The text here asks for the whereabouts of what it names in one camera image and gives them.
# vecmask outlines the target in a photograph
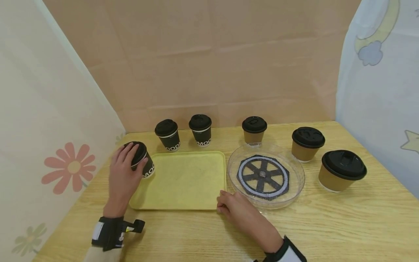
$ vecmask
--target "wrist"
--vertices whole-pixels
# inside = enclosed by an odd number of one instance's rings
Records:
[[[119,218],[125,215],[128,203],[125,201],[115,201],[108,199],[105,207],[103,208],[103,216],[106,218]]]
[[[273,225],[259,232],[254,239],[265,253],[276,253],[284,244],[284,239]]]

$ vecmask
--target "coffee cup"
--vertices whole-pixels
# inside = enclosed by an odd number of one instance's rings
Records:
[[[131,169],[132,171],[137,170],[137,166],[138,164],[141,162],[141,160],[148,158],[147,164],[145,164],[143,170],[142,170],[142,176],[143,178],[148,178],[151,175],[154,174],[154,163],[153,160],[151,159],[150,155],[147,152],[147,147],[145,146],[144,143],[142,142],[136,142],[136,141],[132,141],[129,143],[133,143],[133,147],[138,144],[138,148],[137,151],[135,152],[134,158],[131,161]]]
[[[261,117],[248,117],[242,123],[244,141],[246,144],[262,142],[268,124]]]
[[[171,120],[165,119],[159,122],[154,129],[154,133],[160,138],[163,146],[169,152],[176,152],[181,143],[179,140],[178,124]]]
[[[318,180],[330,192],[341,192],[367,174],[367,167],[361,158],[348,150],[329,151],[323,155],[321,162]]]
[[[211,143],[211,118],[204,114],[196,114],[189,121],[189,128],[194,134],[198,146],[206,147]]]
[[[323,134],[312,127],[300,127],[292,132],[291,153],[301,163],[310,162],[326,139]]]

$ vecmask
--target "star print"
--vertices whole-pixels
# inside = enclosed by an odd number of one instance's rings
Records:
[[[402,145],[400,148],[410,151],[416,151],[419,154],[419,134],[416,134],[415,132],[405,130],[407,137],[407,142]]]

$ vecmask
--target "wheel spoke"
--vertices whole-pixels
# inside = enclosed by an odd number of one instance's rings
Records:
[[[263,193],[264,187],[265,187],[265,180],[264,179],[258,180],[258,184],[256,186],[256,191],[259,192],[259,193]]]
[[[281,185],[278,184],[276,181],[272,180],[271,178],[266,179],[266,183],[271,185],[271,187],[273,187],[275,190],[280,190],[281,189]]]
[[[255,179],[258,179],[258,177],[255,174],[244,175],[243,176],[244,181],[250,181],[250,180],[255,180]]]
[[[268,161],[267,160],[261,160],[261,170],[268,171]]]
[[[252,163],[247,163],[245,166],[253,172],[256,172],[258,170],[258,168],[255,167],[255,165],[253,165]]]
[[[268,171],[271,176],[283,176],[283,172],[280,169]]]

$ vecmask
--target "black wheel shape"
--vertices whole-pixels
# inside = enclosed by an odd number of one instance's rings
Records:
[[[260,162],[260,168],[254,165],[256,162]],[[268,170],[268,164],[273,165],[277,169]],[[246,169],[249,169],[252,174],[244,175]],[[272,179],[276,176],[282,177],[282,183]],[[278,160],[261,155],[254,155],[241,161],[237,172],[237,180],[246,193],[266,200],[273,200],[287,193],[290,187],[289,171]],[[249,184],[250,181],[254,180],[257,180],[256,187]],[[274,190],[268,191],[265,189],[266,185],[269,185]]]

